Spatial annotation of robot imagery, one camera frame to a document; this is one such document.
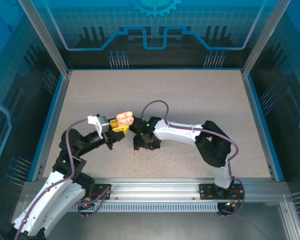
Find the transparent panel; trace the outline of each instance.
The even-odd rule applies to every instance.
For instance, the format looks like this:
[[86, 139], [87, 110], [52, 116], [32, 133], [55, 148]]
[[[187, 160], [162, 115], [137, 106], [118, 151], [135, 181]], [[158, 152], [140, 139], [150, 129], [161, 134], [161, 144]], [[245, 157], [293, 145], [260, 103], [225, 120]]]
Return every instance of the transparent panel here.
[[251, 77], [283, 176], [291, 192], [299, 193], [300, 0], [291, 1], [252, 68]]
[[277, 0], [34, 0], [69, 68], [241, 68]]
[[0, 1], [0, 226], [11, 221], [59, 76], [18, 1]]

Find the work surface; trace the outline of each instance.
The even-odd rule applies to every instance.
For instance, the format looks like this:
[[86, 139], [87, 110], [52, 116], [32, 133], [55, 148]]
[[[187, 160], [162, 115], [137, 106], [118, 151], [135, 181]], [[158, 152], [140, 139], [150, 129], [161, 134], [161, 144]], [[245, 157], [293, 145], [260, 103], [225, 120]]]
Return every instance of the work surface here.
[[[87, 116], [133, 111], [140, 116], [153, 100], [169, 104], [168, 120], [183, 124], [215, 122], [239, 146], [233, 159], [233, 174], [245, 178], [270, 177], [256, 124], [239, 70], [75, 70], [66, 96], [47, 159], [47, 177], [59, 152], [62, 133]], [[144, 119], [163, 118], [162, 103], [147, 108]], [[75, 127], [86, 135], [93, 125]], [[192, 145], [163, 141], [161, 149], [134, 156], [130, 132], [110, 151], [106, 145], [84, 156], [83, 172], [95, 178], [211, 178], [213, 171]]]

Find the purple cable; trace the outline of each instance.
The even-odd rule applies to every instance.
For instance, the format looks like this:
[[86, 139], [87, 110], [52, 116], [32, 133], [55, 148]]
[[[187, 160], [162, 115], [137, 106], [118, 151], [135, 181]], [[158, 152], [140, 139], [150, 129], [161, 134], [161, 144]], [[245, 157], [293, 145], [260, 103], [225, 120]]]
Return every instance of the purple cable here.
[[236, 215], [236, 214], [242, 209], [242, 207], [243, 207], [243, 205], [244, 205], [244, 203], [245, 203], [245, 200], [246, 200], [246, 191], [245, 191], [245, 187], [244, 187], [244, 185], [243, 185], [243, 183], [242, 183], [242, 181], [241, 181], [240, 179], [235, 178], [235, 177], [232, 175], [231, 166], [230, 166], [230, 161], [231, 161], [234, 157], [236, 157], [236, 156], [238, 155], [238, 153], [239, 153], [239, 147], [238, 147], [238, 145], [237, 145], [232, 139], [230, 139], [229, 137], [226, 137], [226, 136], [224, 136], [224, 135], [222, 135], [222, 134], [220, 134], [220, 133], [214, 132], [214, 131], [210, 131], [210, 130], [206, 130], [206, 129], [202, 129], [202, 128], [193, 128], [193, 129], [192, 129], [191, 127], [186, 127], [186, 126], [176, 126], [176, 125], [172, 125], [172, 124], [168, 123], [167, 117], [168, 117], [168, 113], [169, 113], [169, 106], [168, 106], [168, 104], [167, 104], [165, 101], [163, 101], [163, 100], [154, 100], [154, 101], [149, 102], [147, 105], [145, 105], [145, 107], [143, 108], [142, 113], [141, 113], [141, 117], [140, 117], [141, 120], [142, 120], [142, 118], [143, 118], [143, 116], [144, 116], [144, 113], [145, 113], [145, 110], [147, 109], [147, 107], [149, 107], [151, 104], [154, 104], [154, 103], [163, 103], [163, 104], [166, 106], [166, 112], [165, 112], [165, 114], [164, 114], [164, 122], [165, 122], [165, 124], [166, 124], [167, 126], [169, 126], [169, 127], [171, 127], [171, 128], [175, 128], [175, 129], [191, 130], [191, 131], [200, 131], [200, 132], [203, 132], [203, 133], [215, 135], [215, 136], [217, 136], [217, 137], [219, 137], [219, 138], [222, 138], [222, 139], [224, 139], [224, 140], [227, 140], [229, 143], [231, 143], [231, 144], [234, 146], [234, 148], [235, 148], [235, 153], [234, 153], [232, 156], [230, 156], [230, 157], [228, 158], [228, 160], [227, 160], [228, 171], [229, 171], [229, 175], [230, 175], [231, 179], [234, 180], [234, 181], [238, 181], [238, 182], [241, 184], [241, 187], [242, 187], [242, 190], [243, 190], [243, 199], [242, 199], [242, 203], [241, 203], [239, 209], [238, 209], [237, 211], [235, 211], [234, 213], [232, 213], [231, 215], [229, 215], [229, 217]]
[[[231, 214], [230, 211], [226, 211], [226, 210], [222, 210], [222, 212], [226, 213], [226, 214]], [[266, 239], [270, 240], [269, 237], [267, 237], [261, 230], [260, 228], [258, 228], [252, 221], [250, 221], [248, 218], [244, 217], [244, 216], [240, 216], [240, 215], [236, 215], [238, 218], [250, 223], [252, 226], [254, 226], [254, 228], [262, 235], [264, 236]]]
[[107, 194], [108, 194], [108, 191], [109, 191], [109, 187], [107, 187], [107, 188], [103, 191], [103, 193], [101, 193], [101, 195], [98, 196], [98, 197], [97, 197], [96, 199], [94, 199], [94, 200], [91, 200], [91, 201], [85, 202], [85, 203], [77, 202], [75, 205], [84, 206], [84, 205], [86, 205], [86, 204], [88, 204], [88, 205], [89, 205], [89, 204], [93, 204], [93, 203], [95, 203], [96, 201], [98, 201], [98, 200], [102, 197], [102, 201], [100, 202], [99, 206], [96, 208], [96, 210], [94, 210], [93, 213], [90, 213], [90, 214], [87, 214], [87, 215], [83, 215], [83, 214], [80, 212], [80, 209], [78, 208], [78, 214], [81, 216], [81, 218], [83, 218], [83, 217], [88, 218], [88, 217], [91, 217], [91, 216], [95, 215], [95, 214], [99, 211], [99, 209], [101, 208], [102, 204], [104, 203], [104, 200], [106, 199], [106, 196], [107, 196]]
[[15, 234], [15, 237], [14, 237], [14, 240], [18, 240], [19, 238], [19, 235], [22, 231], [22, 228], [24, 227], [24, 225], [26, 224], [27, 222], [27, 219], [31, 213], [31, 211], [34, 209], [34, 207], [36, 206], [36, 204], [39, 202], [39, 200], [45, 195], [45, 193], [49, 192], [50, 189], [52, 189], [53, 187], [55, 187], [56, 185], [58, 184], [61, 184], [69, 179], [71, 179], [74, 175], [75, 175], [75, 164], [74, 164], [74, 159], [73, 159], [73, 156], [72, 156], [72, 152], [71, 152], [71, 148], [70, 148], [70, 143], [69, 143], [69, 131], [70, 129], [77, 125], [77, 124], [81, 124], [81, 123], [84, 123], [88, 121], [87, 118], [85, 119], [82, 119], [82, 120], [79, 120], [79, 121], [76, 121], [75, 123], [71, 124], [67, 130], [65, 131], [65, 143], [66, 143], [66, 148], [68, 150], [68, 155], [69, 155], [69, 159], [70, 159], [70, 165], [71, 165], [71, 175], [60, 180], [60, 181], [57, 181], [56, 183], [52, 184], [51, 186], [47, 187], [46, 190], [44, 190], [37, 198], [36, 200], [33, 202], [33, 204], [31, 205], [31, 207], [29, 208], [28, 212], [25, 214], [24, 218], [23, 218], [23, 221], [18, 229], [18, 231], [16, 232]]

